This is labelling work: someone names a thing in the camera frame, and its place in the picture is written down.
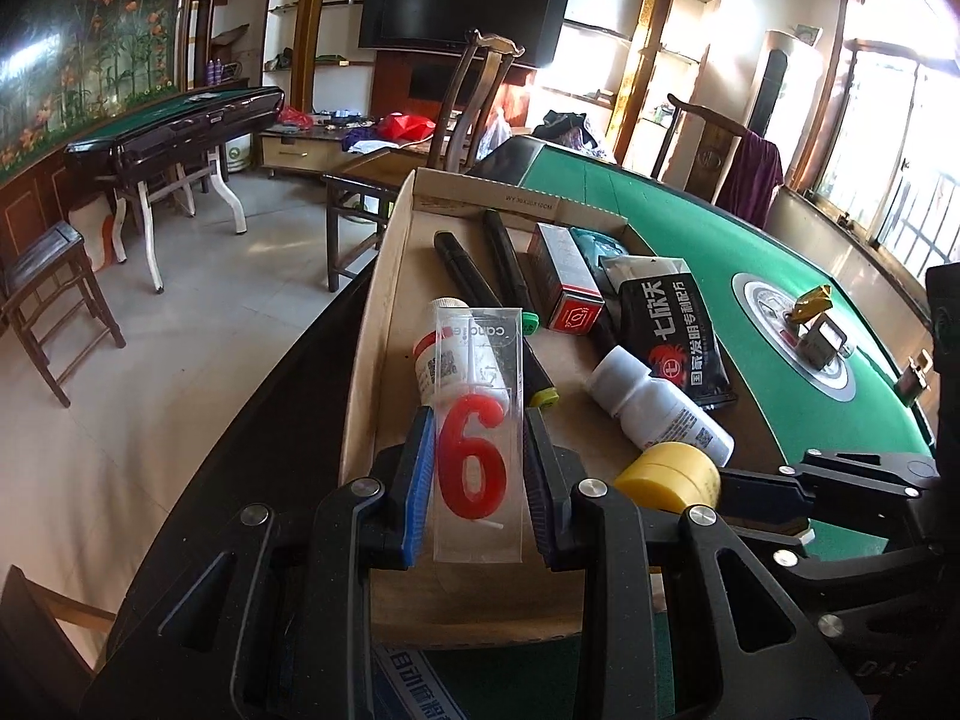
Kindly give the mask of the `yellow tape roll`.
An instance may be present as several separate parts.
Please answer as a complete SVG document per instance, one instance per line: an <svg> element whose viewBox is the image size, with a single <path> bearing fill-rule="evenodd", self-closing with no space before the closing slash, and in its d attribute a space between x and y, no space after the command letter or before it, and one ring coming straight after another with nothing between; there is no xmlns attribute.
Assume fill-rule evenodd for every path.
<svg viewBox="0 0 960 720"><path fill-rule="evenodd" d="M681 442L664 442L644 450L613 481L636 505L651 511L681 514L692 505L718 505L719 468L704 452Z"/></svg>

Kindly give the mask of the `grey brown small box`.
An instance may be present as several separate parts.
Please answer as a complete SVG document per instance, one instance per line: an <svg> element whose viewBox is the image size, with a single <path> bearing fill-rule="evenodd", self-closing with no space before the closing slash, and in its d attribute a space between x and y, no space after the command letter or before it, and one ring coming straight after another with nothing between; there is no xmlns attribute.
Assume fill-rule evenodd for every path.
<svg viewBox="0 0 960 720"><path fill-rule="evenodd" d="M827 312L818 314L805 327L797 344L797 354L807 366L816 371L832 364L833 359L841 353L841 349L848 341L848 335L839 327Z"/></svg>

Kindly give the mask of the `gold foil packet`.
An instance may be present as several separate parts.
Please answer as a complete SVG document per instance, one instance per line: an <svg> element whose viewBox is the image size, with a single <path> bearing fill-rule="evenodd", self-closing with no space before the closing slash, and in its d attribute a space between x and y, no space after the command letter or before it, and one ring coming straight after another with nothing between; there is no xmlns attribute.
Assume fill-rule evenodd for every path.
<svg viewBox="0 0 960 720"><path fill-rule="evenodd" d="M832 288L828 284L821 284L800 294L794 301L793 307L786 312L786 322L791 325L802 325L816 319L832 309Z"/></svg>

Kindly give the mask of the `black red sachet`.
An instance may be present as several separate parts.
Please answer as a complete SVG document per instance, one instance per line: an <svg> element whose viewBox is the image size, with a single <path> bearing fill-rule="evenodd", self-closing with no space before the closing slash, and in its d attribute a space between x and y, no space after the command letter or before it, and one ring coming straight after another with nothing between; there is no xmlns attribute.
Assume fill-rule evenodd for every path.
<svg viewBox="0 0 960 720"><path fill-rule="evenodd" d="M604 340L616 341L654 376L703 410L734 405L715 327L690 266L674 257L602 255Z"/></svg>

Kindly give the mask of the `red six candle pack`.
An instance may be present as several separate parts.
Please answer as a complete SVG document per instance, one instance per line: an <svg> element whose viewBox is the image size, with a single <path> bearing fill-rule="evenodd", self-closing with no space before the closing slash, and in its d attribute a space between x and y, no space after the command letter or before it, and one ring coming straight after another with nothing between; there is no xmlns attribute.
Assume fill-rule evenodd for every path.
<svg viewBox="0 0 960 720"><path fill-rule="evenodd" d="M433 559L514 564L523 557L523 333L516 309L473 312L490 321L508 391L477 385L434 399Z"/></svg>

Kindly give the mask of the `silver red carton box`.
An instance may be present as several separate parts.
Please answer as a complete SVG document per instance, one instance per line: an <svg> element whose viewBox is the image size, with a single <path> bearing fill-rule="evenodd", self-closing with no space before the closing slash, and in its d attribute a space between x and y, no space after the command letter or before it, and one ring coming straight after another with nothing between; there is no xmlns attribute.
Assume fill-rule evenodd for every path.
<svg viewBox="0 0 960 720"><path fill-rule="evenodd" d="M604 298L569 229L539 223L527 248L545 327L585 335L599 317Z"/></svg>

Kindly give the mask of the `white pill bottle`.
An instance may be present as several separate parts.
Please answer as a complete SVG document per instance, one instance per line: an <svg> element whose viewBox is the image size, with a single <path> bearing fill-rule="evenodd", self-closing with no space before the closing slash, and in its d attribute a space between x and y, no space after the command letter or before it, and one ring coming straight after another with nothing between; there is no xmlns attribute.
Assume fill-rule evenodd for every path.
<svg viewBox="0 0 960 720"><path fill-rule="evenodd" d="M498 398L508 386L494 352L490 321L462 299L438 298L421 316L420 335L412 359L420 403L433 406L438 395L452 395L477 385Z"/></svg>

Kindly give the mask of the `black marker green cap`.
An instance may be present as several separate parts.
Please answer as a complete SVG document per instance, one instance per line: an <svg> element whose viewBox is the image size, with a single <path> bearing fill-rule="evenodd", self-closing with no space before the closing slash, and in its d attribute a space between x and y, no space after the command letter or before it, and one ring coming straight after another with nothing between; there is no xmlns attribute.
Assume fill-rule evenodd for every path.
<svg viewBox="0 0 960 720"><path fill-rule="evenodd" d="M505 307L521 310L523 333L534 335L540 327L539 314L527 286L523 269L512 245L511 236L498 211L487 208L482 215L483 234L493 259L496 282L500 288L501 302Z"/></svg>

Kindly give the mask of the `teal wipes packet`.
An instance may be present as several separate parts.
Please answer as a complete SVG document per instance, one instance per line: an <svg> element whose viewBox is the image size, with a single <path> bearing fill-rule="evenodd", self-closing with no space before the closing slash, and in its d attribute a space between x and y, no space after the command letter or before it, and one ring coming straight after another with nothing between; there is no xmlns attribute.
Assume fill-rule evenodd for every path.
<svg viewBox="0 0 960 720"><path fill-rule="evenodd" d="M579 254L583 255L586 265L592 270L601 270L602 257L618 257L628 254L622 244L615 238L611 238L599 231L584 229L584 227L572 227L569 234L573 238Z"/></svg>

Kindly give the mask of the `purple cloth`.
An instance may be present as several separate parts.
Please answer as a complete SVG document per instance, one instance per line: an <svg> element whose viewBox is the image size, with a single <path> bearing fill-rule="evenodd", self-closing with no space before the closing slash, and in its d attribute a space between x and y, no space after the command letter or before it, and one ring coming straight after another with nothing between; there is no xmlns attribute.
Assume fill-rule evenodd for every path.
<svg viewBox="0 0 960 720"><path fill-rule="evenodd" d="M748 130L719 191L716 206L765 229L776 189L782 184L778 147Z"/></svg>

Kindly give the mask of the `dark clothes pile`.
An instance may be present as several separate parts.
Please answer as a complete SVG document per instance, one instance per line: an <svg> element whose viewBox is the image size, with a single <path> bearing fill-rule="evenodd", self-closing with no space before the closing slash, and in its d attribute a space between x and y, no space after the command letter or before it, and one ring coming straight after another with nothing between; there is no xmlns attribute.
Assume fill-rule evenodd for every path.
<svg viewBox="0 0 960 720"><path fill-rule="evenodd" d="M587 126L587 115L576 112L550 109L542 122L532 130L532 137L584 153L602 148L601 142L592 135Z"/></svg>

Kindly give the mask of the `wooden chair left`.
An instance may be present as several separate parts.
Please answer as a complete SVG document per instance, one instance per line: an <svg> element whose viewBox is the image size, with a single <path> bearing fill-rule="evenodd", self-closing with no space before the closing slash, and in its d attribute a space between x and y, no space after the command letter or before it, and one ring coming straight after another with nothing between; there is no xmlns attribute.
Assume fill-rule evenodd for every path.
<svg viewBox="0 0 960 720"><path fill-rule="evenodd" d="M353 158L334 172L322 172L325 188L325 268L327 288L340 289L343 278L354 278L350 266L368 250L379 249L398 199L412 171L427 167L464 172L477 161L482 128L512 64L526 49L500 34L472 29L444 93L430 148L389 146ZM352 249L340 250L340 222L345 218L370 223L373 231Z"/></svg>

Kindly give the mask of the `low wooden tv cabinet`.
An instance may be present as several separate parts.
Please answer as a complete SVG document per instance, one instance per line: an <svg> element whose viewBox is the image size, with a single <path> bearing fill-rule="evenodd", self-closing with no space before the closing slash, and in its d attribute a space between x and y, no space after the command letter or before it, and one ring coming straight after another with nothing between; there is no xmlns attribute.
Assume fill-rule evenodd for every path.
<svg viewBox="0 0 960 720"><path fill-rule="evenodd" d="M260 165L270 176L320 176L324 172L338 171L342 164L349 163L355 156L389 146L389 142L379 138L361 138L358 143L343 149L343 142L353 130L354 125L334 127L320 124L311 128L272 125L257 133Z"/></svg>

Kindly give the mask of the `black television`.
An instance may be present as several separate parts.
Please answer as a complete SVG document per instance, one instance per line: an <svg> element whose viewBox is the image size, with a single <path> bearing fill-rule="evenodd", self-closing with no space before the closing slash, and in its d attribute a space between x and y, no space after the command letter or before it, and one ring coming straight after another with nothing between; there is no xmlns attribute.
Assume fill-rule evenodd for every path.
<svg viewBox="0 0 960 720"><path fill-rule="evenodd" d="M358 44L457 54L467 34L498 34L524 49L521 64L555 59L568 0L363 0Z"/></svg>

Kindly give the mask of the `flower wall painting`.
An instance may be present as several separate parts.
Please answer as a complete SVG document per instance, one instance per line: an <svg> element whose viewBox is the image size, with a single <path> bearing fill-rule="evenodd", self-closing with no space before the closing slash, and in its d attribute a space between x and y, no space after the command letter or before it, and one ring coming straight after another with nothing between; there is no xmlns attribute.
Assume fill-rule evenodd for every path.
<svg viewBox="0 0 960 720"><path fill-rule="evenodd" d="M2 0L2 176L176 86L179 0Z"/></svg>

